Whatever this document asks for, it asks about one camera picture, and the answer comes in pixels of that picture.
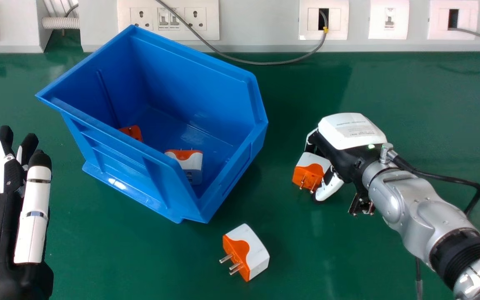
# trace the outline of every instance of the white switch plate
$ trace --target white switch plate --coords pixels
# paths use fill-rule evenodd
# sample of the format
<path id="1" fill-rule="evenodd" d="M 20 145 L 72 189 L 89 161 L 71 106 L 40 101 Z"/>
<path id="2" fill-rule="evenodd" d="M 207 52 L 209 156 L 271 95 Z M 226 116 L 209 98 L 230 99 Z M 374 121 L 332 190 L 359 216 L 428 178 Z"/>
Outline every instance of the white switch plate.
<path id="1" fill-rule="evenodd" d="M 181 17 L 192 24 L 206 40 L 220 39 L 219 0 L 165 0 Z M 185 25 L 154 0 L 118 0 L 118 31 L 138 22 L 146 29 L 170 40 L 199 40 Z M 145 22 L 139 21 L 142 15 Z"/>
<path id="2" fill-rule="evenodd" d="M 408 0 L 371 0 L 370 34 L 372 40 L 406 40 L 408 33 Z"/>
<path id="3" fill-rule="evenodd" d="M 428 40 L 474 40 L 473 34 L 448 30 L 449 10 L 458 9 L 458 28 L 477 31 L 479 2 L 476 0 L 431 0 Z"/>
<path id="4" fill-rule="evenodd" d="M 329 32 L 326 40 L 347 40 L 349 25 L 349 0 L 300 0 L 299 39 L 320 40 L 318 30 L 320 8 L 329 8 Z"/>

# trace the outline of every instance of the blue container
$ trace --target blue container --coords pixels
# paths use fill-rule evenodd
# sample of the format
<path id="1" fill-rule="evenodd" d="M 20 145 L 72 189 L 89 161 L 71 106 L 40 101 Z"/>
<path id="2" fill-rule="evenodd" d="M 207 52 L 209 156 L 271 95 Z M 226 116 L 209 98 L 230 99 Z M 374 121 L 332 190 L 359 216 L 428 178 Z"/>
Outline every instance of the blue container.
<path id="1" fill-rule="evenodd" d="M 255 76 L 131 26 L 38 94 L 58 110 L 83 170 L 175 223 L 207 223 L 263 146 Z M 119 128 L 138 125 L 143 143 Z M 191 186 L 168 149 L 203 152 Z"/>

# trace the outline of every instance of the silver robotic arm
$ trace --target silver robotic arm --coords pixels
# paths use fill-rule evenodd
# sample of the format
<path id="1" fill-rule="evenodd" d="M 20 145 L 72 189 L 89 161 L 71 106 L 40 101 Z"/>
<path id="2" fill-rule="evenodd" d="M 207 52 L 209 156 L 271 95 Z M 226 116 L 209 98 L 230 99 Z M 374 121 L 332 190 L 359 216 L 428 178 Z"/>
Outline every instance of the silver robotic arm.
<path id="1" fill-rule="evenodd" d="M 342 184 L 355 184 L 357 193 L 349 213 L 377 211 L 400 234 L 406 249 L 453 290 L 455 299 L 480 300 L 479 231 L 464 212 L 412 173 L 370 120 L 353 113 L 325 117 L 307 137 L 305 152 L 330 161 L 329 176 L 324 179 L 336 176 Z M 313 170 L 316 162 L 310 162 Z M 300 167 L 296 166 L 295 178 L 305 173 L 305 167 Z"/>

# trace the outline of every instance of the socket hole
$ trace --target socket hole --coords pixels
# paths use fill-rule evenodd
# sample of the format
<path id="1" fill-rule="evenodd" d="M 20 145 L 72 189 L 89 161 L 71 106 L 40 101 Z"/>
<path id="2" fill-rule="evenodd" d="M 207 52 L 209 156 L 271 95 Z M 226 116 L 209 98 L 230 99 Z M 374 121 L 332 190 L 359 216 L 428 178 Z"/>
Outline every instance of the socket hole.
<path id="1" fill-rule="evenodd" d="M 320 13 L 325 15 L 327 18 L 327 23 L 329 22 L 329 8 L 320 8 Z M 321 15 L 318 14 L 318 30 L 323 30 L 323 27 L 325 27 L 325 20 Z"/>
<path id="2" fill-rule="evenodd" d="M 459 25 L 459 10 L 449 10 L 448 28 L 457 28 Z"/>

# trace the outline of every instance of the robotic hand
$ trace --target robotic hand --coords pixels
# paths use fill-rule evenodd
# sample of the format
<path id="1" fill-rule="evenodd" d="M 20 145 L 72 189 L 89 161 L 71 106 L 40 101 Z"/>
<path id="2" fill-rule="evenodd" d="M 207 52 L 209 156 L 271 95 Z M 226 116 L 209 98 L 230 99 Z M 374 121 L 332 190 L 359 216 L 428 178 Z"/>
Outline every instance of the robotic hand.
<path id="1" fill-rule="evenodd" d="M 0 128 L 0 300 L 51 297 L 53 271 L 44 261 L 51 159 L 29 133 L 12 151 L 10 127 Z"/>
<path id="2" fill-rule="evenodd" d="M 324 201 L 344 183 L 357 192 L 349 213 L 377 210 L 406 249 L 436 272 L 457 300 L 480 300 L 480 233 L 466 214 L 438 196 L 428 178 L 474 186 L 466 180 L 417 171 L 387 143 L 384 133 L 357 113 L 322 118 L 309 133 L 292 182 Z"/>

